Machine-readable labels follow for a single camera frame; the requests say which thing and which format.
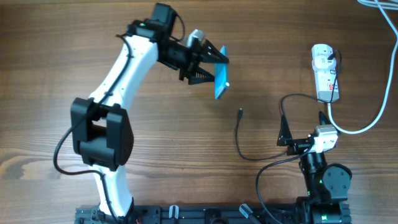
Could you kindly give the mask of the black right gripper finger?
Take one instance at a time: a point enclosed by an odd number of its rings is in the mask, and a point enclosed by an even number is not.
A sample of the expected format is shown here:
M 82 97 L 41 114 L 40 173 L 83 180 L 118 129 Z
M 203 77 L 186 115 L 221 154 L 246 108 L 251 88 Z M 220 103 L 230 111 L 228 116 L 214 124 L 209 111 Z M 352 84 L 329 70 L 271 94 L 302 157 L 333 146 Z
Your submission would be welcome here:
M 323 111 L 318 112 L 318 119 L 320 122 L 320 125 L 329 125 L 331 124 L 330 120 L 326 116 L 326 114 Z
M 277 138 L 278 146 L 288 146 L 293 142 L 292 134 L 290 132 L 289 124 L 285 115 L 281 116 L 280 120 L 280 131 Z

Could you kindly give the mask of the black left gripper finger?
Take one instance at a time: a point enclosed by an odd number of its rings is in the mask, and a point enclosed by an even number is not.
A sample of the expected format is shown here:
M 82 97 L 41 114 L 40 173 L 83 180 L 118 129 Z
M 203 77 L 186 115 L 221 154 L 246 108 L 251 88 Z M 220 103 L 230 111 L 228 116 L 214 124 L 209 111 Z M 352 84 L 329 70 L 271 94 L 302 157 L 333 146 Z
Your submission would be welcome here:
M 211 73 L 200 67 L 198 67 L 196 70 L 191 71 L 181 68 L 179 73 L 179 80 L 183 81 L 185 78 L 188 80 L 189 85 L 215 81 L 215 77 Z
M 216 49 L 209 40 L 205 40 L 201 47 L 199 61 L 203 63 L 227 64 L 229 63 L 229 58 Z

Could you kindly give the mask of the cyan screen Galaxy smartphone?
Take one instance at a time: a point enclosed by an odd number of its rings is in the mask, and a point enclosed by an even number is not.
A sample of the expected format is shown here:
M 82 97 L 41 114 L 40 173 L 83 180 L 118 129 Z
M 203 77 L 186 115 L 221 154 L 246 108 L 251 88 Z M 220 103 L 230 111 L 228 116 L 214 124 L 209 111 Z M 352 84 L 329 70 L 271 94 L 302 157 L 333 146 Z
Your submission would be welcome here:
M 222 46 L 220 49 L 220 53 L 222 54 L 222 62 L 216 63 L 214 65 L 215 69 L 215 99 L 220 100 L 223 94 L 228 90 L 229 83 L 229 63 L 228 59 L 228 48 L 227 46 Z

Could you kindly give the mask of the white power strip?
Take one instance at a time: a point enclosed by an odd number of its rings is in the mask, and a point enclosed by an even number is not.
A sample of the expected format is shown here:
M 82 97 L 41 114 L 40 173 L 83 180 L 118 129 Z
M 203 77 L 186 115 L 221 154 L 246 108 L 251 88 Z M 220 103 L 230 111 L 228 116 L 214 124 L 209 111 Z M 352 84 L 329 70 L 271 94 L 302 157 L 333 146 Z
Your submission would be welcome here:
M 332 57 L 336 59 L 335 52 L 327 44 L 315 44 L 312 47 L 312 59 L 316 55 L 332 55 Z M 331 70 L 314 71 L 315 88 L 319 102 L 325 101 L 328 103 L 339 99 L 340 96 L 336 75 L 336 67 Z

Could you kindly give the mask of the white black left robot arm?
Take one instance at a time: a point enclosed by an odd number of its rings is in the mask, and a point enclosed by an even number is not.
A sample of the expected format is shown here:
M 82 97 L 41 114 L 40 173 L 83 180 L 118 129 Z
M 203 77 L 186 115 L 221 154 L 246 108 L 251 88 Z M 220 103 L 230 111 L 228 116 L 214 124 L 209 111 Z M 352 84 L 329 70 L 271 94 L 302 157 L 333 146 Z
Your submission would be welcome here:
M 123 48 L 102 84 L 71 105 L 73 149 L 96 174 L 99 220 L 127 223 L 134 199 L 126 180 L 134 136 L 128 112 L 149 70 L 161 63 L 179 72 L 189 85 L 212 82 L 215 98 L 228 89 L 228 50 L 217 49 L 201 30 L 177 39 L 172 35 L 178 13 L 157 3 L 150 18 L 135 20 L 121 36 Z

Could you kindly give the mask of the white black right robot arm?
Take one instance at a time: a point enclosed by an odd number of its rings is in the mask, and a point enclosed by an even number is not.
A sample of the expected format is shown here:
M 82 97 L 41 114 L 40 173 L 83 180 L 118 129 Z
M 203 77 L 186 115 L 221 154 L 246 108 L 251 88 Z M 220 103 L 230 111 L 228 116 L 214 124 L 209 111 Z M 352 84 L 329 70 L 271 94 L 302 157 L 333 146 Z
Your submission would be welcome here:
M 328 164 L 325 153 L 336 147 L 338 131 L 320 112 L 320 125 L 306 138 L 294 139 L 286 116 L 281 116 L 278 146 L 287 147 L 288 156 L 299 156 L 299 168 L 307 196 L 295 203 L 295 223 L 351 223 L 348 190 L 352 172 L 342 164 Z

